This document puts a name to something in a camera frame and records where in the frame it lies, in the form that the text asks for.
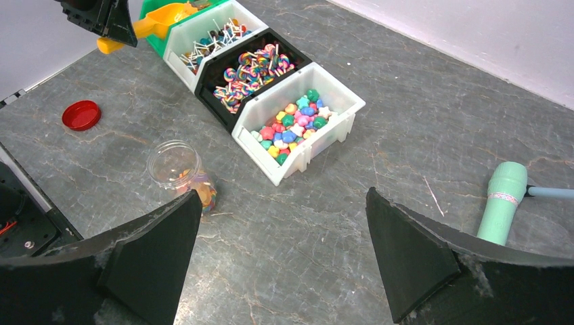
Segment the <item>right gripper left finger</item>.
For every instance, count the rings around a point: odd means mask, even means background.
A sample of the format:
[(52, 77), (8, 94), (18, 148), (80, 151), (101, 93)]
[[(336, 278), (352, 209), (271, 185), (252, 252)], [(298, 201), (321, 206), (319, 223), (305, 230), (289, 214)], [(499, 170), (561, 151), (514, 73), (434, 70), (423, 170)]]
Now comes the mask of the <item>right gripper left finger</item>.
[(191, 190), (38, 257), (1, 260), (2, 324), (172, 324), (202, 216)]

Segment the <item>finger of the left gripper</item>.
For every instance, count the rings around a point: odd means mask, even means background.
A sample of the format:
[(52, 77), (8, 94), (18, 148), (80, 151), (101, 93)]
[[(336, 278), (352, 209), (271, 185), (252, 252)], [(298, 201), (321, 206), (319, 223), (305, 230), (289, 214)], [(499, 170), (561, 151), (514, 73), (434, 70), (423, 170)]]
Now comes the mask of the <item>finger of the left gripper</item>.
[(136, 47), (127, 0), (56, 0), (67, 20), (81, 28), (123, 45)]

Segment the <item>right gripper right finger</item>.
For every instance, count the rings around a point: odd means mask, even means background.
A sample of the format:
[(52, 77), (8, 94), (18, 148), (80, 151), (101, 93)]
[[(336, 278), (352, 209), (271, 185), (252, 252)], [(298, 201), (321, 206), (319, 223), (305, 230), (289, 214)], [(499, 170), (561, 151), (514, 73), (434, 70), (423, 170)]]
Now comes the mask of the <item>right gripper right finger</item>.
[(460, 232), (376, 188), (366, 216), (394, 323), (573, 323), (572, 260)]

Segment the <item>orange plastic scoop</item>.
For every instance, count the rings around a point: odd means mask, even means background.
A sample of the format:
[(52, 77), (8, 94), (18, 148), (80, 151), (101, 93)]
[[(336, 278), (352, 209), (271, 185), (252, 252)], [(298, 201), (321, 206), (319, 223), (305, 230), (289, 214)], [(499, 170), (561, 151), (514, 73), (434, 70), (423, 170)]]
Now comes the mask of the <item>orange plastic scoop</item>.
[[(128, 39), (126, 41), (121, 41), (119, 36), (108, 36), (100, 37), (97, 40), (98, 49), (104, 54), (110, 54), (125, 45), (130, 45), (136, 47), (138, 40), (146, 38), (151, 29), (158, 23), (157, 18), (161, 18), (161, 24), (167, 24), (170, 20), (173, 11), (177, 9), (177, 6), (181, 3), (172, 3), (171, 5), (166, 5), (160, 9), (149, 13), (143, 20), (138, 20), (134, 23), (130, 23), (127, 28), (124, 28), (128, 32)], [(185, 14), (186, 16), (194, 13), (196, 11), (193, 7), (187, 7), (183, 4), (183, 9), (180, 14)]]

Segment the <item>clear plastic jar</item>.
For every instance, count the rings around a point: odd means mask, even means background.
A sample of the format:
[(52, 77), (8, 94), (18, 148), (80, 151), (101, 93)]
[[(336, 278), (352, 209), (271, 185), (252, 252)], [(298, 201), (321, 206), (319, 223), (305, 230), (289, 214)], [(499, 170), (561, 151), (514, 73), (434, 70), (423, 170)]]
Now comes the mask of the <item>clear plastic jar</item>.
[(203, 213), (214, 209), (215, 183), (204, 169), (200, 155), (187, 142), (172, 139), (158, 144), (148, 156), (146, 169), (154, 182), (166, 190), (178, 195), (196, 191)]

